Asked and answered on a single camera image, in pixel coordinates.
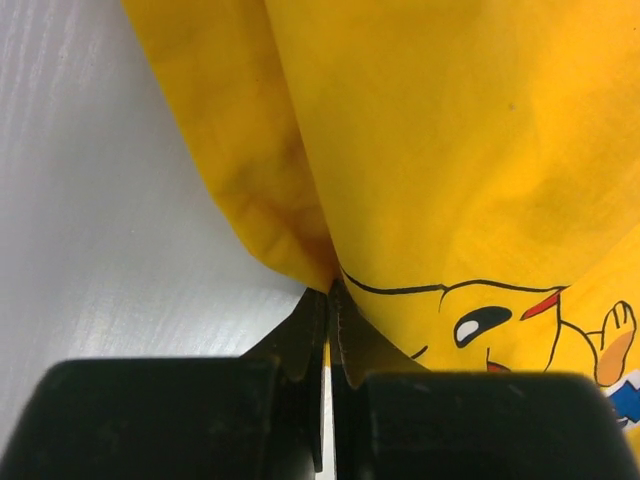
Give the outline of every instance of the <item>cartoon character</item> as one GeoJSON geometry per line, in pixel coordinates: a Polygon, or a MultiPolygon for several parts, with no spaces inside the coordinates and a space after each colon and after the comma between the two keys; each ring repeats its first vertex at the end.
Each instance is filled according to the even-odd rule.
{"type": "Polygon", "coordinates": [[[612,305],[591,328],[593,321],[564,317],[564,287],[538,289],[472,280],[452,286],[377,289],[345,276],[358,289],[376,295],[439,296],[421,345],[391,338],[428,369],[583,372],[602,387],[626,373],[637,323],[625,301],[612,305]]]}

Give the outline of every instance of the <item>red eyebrow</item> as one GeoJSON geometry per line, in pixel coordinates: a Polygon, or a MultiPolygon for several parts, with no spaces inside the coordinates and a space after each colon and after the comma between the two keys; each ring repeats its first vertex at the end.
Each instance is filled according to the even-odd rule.
{"type": "Polygon", "coordinates": [[[535,317],[536,315],[539,315],[542,312],[549,310],[551,307],[555,307],[560,301],[560,292],[561,290],[558,290],[550,297],[545,298],[539,304],[531,307],[529,310],[527,310],[522,314],[522,317],[520,317],[520,320],[526,320],[527,318],[535,317]]]}

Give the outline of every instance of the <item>cartoon hand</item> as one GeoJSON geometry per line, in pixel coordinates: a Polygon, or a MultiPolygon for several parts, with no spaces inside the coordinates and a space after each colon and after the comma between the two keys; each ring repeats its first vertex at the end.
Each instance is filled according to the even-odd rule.
{"type": "Polygon", "coordinates": [[[602,326],[595,371],[596,381],[600,385],[613,385],[622,376],[635,332],[636,317],[633,309],[627,302],[616,303],[607,313],[602,326]]]}

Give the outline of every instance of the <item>white surface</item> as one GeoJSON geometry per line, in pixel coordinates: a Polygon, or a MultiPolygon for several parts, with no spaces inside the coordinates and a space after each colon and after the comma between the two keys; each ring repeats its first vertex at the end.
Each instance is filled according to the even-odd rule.
{"type": "Polygon", "coordinates": [[[0,448],[55,362],[241,353],[301,292],[211,202],[117,0],[0,0],[0,448]]]}

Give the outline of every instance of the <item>yellow cloth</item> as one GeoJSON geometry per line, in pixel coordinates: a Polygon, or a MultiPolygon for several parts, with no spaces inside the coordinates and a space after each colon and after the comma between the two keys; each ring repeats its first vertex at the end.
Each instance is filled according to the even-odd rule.
{"type": "Polygon", "coordinates": [[[427,368],[640,388],[640,2],[124,4],[265,264],[427,368]]]}

